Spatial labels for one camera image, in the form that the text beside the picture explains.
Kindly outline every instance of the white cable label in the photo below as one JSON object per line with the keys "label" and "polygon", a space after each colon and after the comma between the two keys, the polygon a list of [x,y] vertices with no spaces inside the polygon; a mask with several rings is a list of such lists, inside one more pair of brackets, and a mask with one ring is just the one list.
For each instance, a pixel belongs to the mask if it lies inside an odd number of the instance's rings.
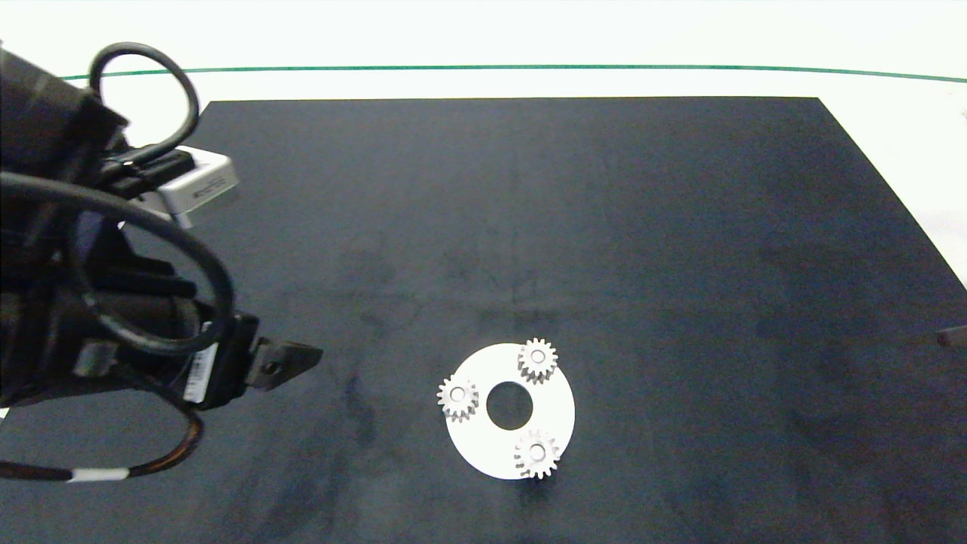
{"label": "white cable label", "polygon": [[68,483],[123,480],[130,472],[127,468],[75,468],[71,470],[71,474],[73,477]]}
{"label": "white cable label", "polygon": [[[205,321],[201,325],[201,330],[208,330],[212,326],[211,321]],[[208,380],[212,377],[212,367],[215,366],[215,354],[219,351],[219,343],[208,346],[194,355],[191,361],[191,370],[188,373],[188,383],[185,384],[185,395],[183,399],[190,403],[200,403],[205,400],[205,393],[208,392]]]}

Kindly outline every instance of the black cable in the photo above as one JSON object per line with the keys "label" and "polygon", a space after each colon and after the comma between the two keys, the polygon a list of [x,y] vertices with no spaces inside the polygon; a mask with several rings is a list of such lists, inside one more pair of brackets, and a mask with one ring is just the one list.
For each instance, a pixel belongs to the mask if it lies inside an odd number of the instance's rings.
{"label": "black cable", "polygon": [[231,279],[219,259],[204,244],[181,228],[117,196],[93,189],[12,172],[0,172],[0,180],[3,197],[48,201],[96,212],[117,221],[131,222],[170,242],[193,260],[204,273],[215,296],[212,324],[191,338],[172,339],[151,334],[106,308],[98,300],[84,272],[82,259],[77,255],[77,221],[74,221],[69,231],[67,255],[74,279],[73,288],[101,325],[121,342],[155,355],[181,356],[207,348],[227,330],[234,312],[235,294]]}
{"label": "black cable", "polygon": [[101,79],[103,77],[104,68],[107,63],[111,60],[124,55],[138,55],[142,57],[147,57],[158,64],[164,66],[178,82],[181,83],[182,89],[185,90],[185,96],[188,98],[188,116],[185,118],[185,122],[182,126],[168,138],[140,149],[133,149],[131,151],[126,151],[119,155],[110,158],[110,162],[107,163],[105,167],[105,175],[113,175],[125,164],[135,164],[143,165],[149,161],[153,161],[158,157],[168,153],[174,149],[177,145],[185,140],[188,136],[194,132],[195,127],[198,126],[198,114],[200,112],[200,107],[198,104],[198,94],[194,90],[194,85],[191,84],[191,80],[185,71],[181,69],[175,61],[171,60],[170,57],[158,51],[157,49],[151,47],[150,45],[137,44],[135,42],[121,42],[118,44],[108,45],[104,49],[95,55],[94,60],[91,61],[91,69],[88,73],[87,84],[94,92],[94,96],[101,100]]}
{"label": "black cable", "polygon": [[0,461],[0,478],[60,482],[122,480],[168,470],[185,461],[198,447],[204,432],[204,424],[191,405],[178,398],[170,389],[166,389],[153,378],[140,374],[126,364],[118,363],[114,365],[111,367],[111,373],[136,389],[158,395],[185,416],[189,424],[188,429],[185,431],[185,436],[181,442],[174,449],[158,459],[129,468],[52,468]]}

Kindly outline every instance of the gear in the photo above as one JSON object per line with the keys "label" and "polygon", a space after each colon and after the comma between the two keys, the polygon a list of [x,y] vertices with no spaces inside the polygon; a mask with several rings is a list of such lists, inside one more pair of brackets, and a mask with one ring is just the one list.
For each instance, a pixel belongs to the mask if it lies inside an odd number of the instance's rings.
{"label": "gear", "polygon": [[440,392],[436,396],[440,398],[436,404],[443,407],[444,415],[451,421],[470,419],[480,405],[477,386],[469,380],[454,379],[453,376],[443,380]]}
{"label": "gear", "polygon": [[517,370],[528,381],[544,383],[557,368],[556,351],[546,340],[528,340],[517,356]]}
{"label": "gear", "polygon": [[557,469],[557,462],[561,460],[560,451],[561,448],[554,445],[554,438],[547,433],[528,431],[514,448],[514,466],[520,468],[521,476],[543,479]]}

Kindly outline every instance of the white ring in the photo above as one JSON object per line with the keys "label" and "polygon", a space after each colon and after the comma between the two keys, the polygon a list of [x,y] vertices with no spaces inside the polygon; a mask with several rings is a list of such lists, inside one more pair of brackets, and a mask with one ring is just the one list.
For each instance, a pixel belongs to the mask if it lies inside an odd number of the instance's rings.
{"label": "white ring", "polygon": [[[463,421],[447,418],[447,430],[456,450],[471,466],[495,478],[518,480],[525,478],[515,467],[514,449],[525,433],[539,430],[554,438],[564,453],[574,432],[574,396],[564,372],[558,366],[543,383],[531,383],[520,375],[517,356],[521,344],[495,344],[483,348],[463,361],[454,379],[467,379],[477,385],[480,405],[477,413]],[[505,381],[517,383],[531,395],[534,410],[531,418],[519,429],[501,429],[486,411],[486,400],[493,388]]]}

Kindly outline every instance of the black mat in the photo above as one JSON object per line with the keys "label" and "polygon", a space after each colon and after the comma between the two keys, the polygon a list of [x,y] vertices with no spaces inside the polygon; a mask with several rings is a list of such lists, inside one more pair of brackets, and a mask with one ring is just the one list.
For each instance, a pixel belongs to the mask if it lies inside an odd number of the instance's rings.
{"label": "black mat", "polygon": [[[209,412],[189,462],[0,483],[9,542],[963,542],[967,293],[817,100],[216,103],[241,199],[196,230],[322,365]],[[467,465],[436,386],[546,337],[547,481]],[[125,465],[135,393],[16,410],[0,457]]]}

